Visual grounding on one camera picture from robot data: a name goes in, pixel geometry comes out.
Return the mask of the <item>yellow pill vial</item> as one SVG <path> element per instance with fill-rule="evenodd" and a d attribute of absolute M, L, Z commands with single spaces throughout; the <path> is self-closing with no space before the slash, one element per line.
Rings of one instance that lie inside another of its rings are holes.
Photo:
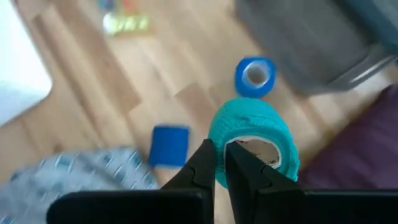
<path fill-rule="evenodd" d="M 123 15 L 109 12 L 103 17 L 103 30 L 109 35 L 125 32 L 146 32 L 150 19 L 143 15 Z"/>

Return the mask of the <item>blue bandage roll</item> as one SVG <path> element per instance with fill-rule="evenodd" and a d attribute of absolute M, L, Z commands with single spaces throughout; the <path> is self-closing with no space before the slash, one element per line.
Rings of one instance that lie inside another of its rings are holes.
<path fill-rule="evenodd" d="M 276 67 L 265 57 L 244 57 L 236 66 L 234 85 L 240 96 L 262 98 L 274 87 Z"/>
<path fill-rule="evenodd" d="M 155 126 L 148 163 L 153 167 L 183 167 L 188 154 L 189 140 L 190 129 L 187 126 Z"/>

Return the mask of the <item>white woven plastic basket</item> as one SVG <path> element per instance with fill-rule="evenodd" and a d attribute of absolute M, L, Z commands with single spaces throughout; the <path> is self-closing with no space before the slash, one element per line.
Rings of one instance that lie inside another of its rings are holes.
<path fill-rule="evenodd" d="M 48 97 L 53 80 L 13 0 L 0 0 L 0 126 Z"/>

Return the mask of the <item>maroon cloth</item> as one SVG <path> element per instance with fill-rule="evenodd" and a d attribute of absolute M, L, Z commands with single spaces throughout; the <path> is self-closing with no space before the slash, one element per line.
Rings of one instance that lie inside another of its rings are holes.
<path fill-rule="evenodd" d="M 299 172 L 314 189 L 398 189 L 398 84 L 383 89 Z"/>

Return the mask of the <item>teal bandage roll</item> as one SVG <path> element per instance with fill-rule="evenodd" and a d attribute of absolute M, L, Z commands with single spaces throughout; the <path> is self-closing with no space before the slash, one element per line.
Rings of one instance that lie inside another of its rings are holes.
<path fill-rule="evenodd" d="M 234 98 L 226 101 L 216 112 L 208 139 L 216 148 L 215 178 L 227 188 L 224 171 L 225 146 L 243 136 L 255 136 L 273 143 L 281 153 L 281 165 L 275 169 L 293 181 L 298 181 L 300 160 L 292 134 L 276 110 L 265 101 Z"/>

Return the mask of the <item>grey patterned cloth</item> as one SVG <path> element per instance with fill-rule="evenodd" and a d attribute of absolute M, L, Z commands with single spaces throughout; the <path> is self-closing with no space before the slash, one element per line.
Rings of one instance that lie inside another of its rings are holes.
<path fill-rule="evenodd" d="M 0 184 L 0 224 L 46 224 L 49 206 L 82 190 L 149 190 L 159 185 L 133 147 L 63 152 Z"/>

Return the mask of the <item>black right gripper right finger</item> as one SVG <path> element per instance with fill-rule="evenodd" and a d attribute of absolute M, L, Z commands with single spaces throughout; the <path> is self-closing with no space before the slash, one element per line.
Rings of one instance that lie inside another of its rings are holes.
<path fill-rule="evenodd" d="M 236 224 L 307 224 L 296 182 L 236 142 L 227 145 L 224 166 Z"/>

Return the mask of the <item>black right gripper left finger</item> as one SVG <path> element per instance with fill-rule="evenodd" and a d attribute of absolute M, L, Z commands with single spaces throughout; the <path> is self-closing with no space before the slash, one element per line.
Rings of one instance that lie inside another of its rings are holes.
<path fill-rule="evenodd" d="M 166 224 L 214 224 L 215 152 L 213 141 L 205 139 L 161 188 L 167 193 L 162 211 Z"/>

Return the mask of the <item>grey translucent plastic bin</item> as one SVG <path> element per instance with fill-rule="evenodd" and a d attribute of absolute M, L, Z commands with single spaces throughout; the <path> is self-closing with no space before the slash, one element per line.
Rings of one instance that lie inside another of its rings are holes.
<path fill-rule="evenodd" d="M 398 60 L 398 0 L 234 0 L 234 9 L 303 95 L 348 91 Z"/>

